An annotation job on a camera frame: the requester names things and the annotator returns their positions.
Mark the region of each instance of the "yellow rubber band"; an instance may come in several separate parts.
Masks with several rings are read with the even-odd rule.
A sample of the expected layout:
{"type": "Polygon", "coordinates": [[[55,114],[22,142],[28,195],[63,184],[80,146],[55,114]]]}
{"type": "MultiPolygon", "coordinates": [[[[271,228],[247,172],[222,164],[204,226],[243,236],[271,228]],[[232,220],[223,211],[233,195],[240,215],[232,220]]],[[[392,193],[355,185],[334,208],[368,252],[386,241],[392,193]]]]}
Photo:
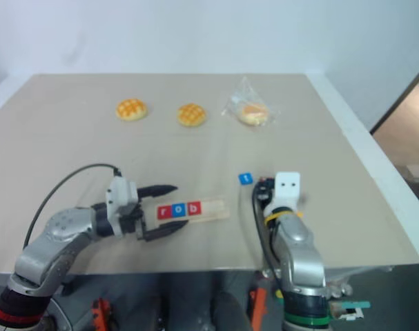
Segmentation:
{"type": "Polygon", "coordinates": [[[267,225],[267,223],[269,223],[273,219],[276,219],[284,214],[293,214],[293,212],[285,210],[283,212],[276,212],[275,214],[270,214],[267,218],[264,219],[264,225],[267,225]]]}

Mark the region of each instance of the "black cable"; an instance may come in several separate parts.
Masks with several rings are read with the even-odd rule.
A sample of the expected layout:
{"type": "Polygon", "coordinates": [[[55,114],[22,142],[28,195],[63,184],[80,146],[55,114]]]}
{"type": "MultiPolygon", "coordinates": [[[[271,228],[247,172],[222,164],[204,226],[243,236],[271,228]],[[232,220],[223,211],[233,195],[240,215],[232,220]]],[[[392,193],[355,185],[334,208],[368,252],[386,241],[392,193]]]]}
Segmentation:
{"type": "Polygon", "coordinates": [[[111,168],[113,169],[114,172],[114,176],[121,176],[121,172],[119,170],[118,167],[115,167],[111,164],[107,164],[107,163],[93,163],[93,164],[89,164],[89,165],[85,165],[84,167],[81,167],[73,172],[71,172],[67,177],[65,177],[64,179],[62,179],[52,190],[50,193],[48,193],[48,195],[45,197],[45,199],[42,201],[41,205],[39,206],[39,208],[36,211],[35,216],[33,217],[30,226],[28,227],[28,231],[27,231],[27,235],[25,237],[25,241],[23,242],[23,248],[28,246],[28,242],[30,241],[30,237],[31,237],[31,232],[32,229],[35,227],[36,221],[39,218],[39,215],[41,214],[43,207],[45,207],[46,203],[48,202],[48,200],[50,200],[51,196],[65,183],[67,182],[67,180],[69,180],[71,177],[75,176],[76,174],[78,174],[81,171],[84,171],[86,169],[89,168],[95,168],[95,167],[104,167],[104,168],[111,168]]]}
{"type": "Polygon", "coordinates": [[[255,184],[255,187],[253,188],[253,191],[252,191],[252,209],[253,209],[253,217],[255,219],[255,226],[257,227],[258,238],[260,239],[260,244],[262,246],[264,259],[266,260],[267,265],[271,269],[275,282],[277,283],[278,289],[283,294],[283,287],[281,286],[280,279],[277,277],[275,266],[272,264],[272,260],[271,260],[271,257],[269,256],[268,248],[266,247],[266,243],[264,242],[264,239],[263,239],[261,227],[258,223],[257,208],[255,207],[255,195],[257,194],[257,187],[258,187],[258,183],[255,184]]]}

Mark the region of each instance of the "table surface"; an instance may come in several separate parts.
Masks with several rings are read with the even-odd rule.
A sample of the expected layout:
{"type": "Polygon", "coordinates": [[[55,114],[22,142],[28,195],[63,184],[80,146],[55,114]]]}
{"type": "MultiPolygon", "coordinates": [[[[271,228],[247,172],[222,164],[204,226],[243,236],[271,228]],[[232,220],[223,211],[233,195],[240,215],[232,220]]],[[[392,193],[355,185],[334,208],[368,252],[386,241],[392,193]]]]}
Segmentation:
{"type": "MultiPolygon", "coordinates": [[[[10,272],[30,220],[62,177],[88,163],[109,162],[138,186],[179,190],[143,202],[147,217],[168,201],[219,197],[230,217],[185,226],[150,243],[135,235],[107,238],[84,250],[77,273],[156,272],[262,267],[251,208],[255,178],[301,173],[304,221],[328,268],[415,263],[418,254],[395,213],[301,74],[251,74],[253,87],[278,112],[251,128],[222,115],[237,74],[61,74],[33,76],[0,111],[0,272],[10,272]],[[145,101],[137,122],[115,116],[123,99],[145,101]],[[176,110],[195,102],[208,113],[185,128],[176,110]]],[[[58,210],[103,201],[109,170],[89,170],[54,195],[34,231],[58,210]]]]}

